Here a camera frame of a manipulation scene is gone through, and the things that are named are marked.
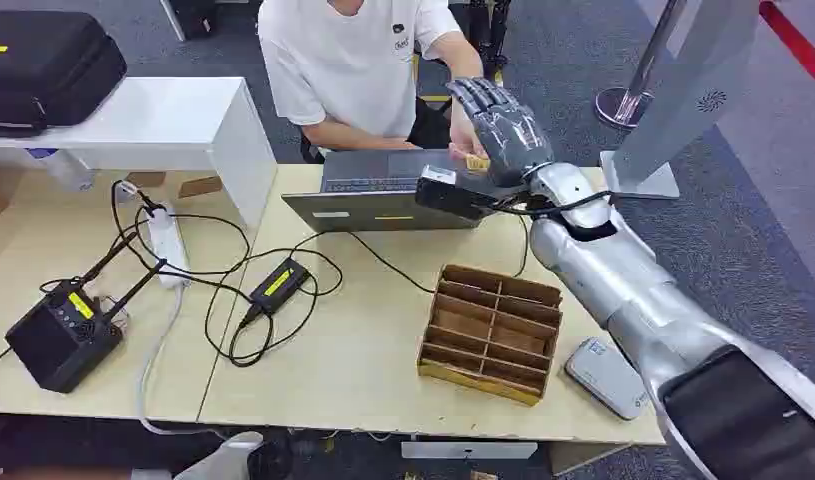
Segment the person's left hand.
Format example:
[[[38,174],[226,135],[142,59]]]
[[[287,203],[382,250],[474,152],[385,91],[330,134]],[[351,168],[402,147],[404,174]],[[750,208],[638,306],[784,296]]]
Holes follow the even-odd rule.
[[[450,139],[449,151],[454,159],[465,160],[469,155],[488,158],[470,118],[457,100],[451,105]]]

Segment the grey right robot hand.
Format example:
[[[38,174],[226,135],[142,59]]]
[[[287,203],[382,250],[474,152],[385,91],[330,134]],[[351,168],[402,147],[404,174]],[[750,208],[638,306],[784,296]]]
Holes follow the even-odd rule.
[[[495,186],[525,185],[534,171],[555,161],[551,142],[532,109],[506,88],[483,77],[458,77],[447,88],[472,123]]]

